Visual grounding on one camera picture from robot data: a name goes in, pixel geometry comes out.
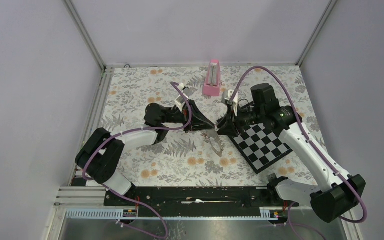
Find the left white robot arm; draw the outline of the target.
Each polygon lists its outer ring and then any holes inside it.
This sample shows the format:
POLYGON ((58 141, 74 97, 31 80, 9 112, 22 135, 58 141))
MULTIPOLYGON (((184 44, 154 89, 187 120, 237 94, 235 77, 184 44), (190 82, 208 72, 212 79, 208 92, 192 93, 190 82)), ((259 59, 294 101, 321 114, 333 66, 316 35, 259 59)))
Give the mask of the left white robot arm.
POLYGON ((75 164, 84 174, 115 192, 116 199, 124 206, 134 202, 135 192, 131 189, 133 183, 117 172, 123 152, 162 142, 169 132, 165 123, 179 124, 185 133, 215 128, 193 100, 188 100, 183 107, 150 103, 144 120, 140 128, 115 135, 102 127, 96 129, 75 158, 75 164))

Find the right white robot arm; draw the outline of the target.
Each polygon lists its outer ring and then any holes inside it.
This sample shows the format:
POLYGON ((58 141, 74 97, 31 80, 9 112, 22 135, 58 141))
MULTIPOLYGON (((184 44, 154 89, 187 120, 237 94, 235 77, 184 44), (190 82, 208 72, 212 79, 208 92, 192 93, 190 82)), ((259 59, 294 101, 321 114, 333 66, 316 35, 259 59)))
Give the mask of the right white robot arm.
POLYGON ((248 107, 239 108, 233 90, 222 94, 221 102, 227 111, 218 123, 218 134, 238 137, 246 128, 262 124, 276 135, 304 163, 314 177, 317 187, 297 183, 285 177, 274 180, 267 191, 267 201, 273 206, 285 200, 310 206, 324 222, 330 223, 359 204, 365 179, 351 175, 319 145, 290 105, 280 106, 274 88, 268 83, 251 88, 253 101, 248 107))

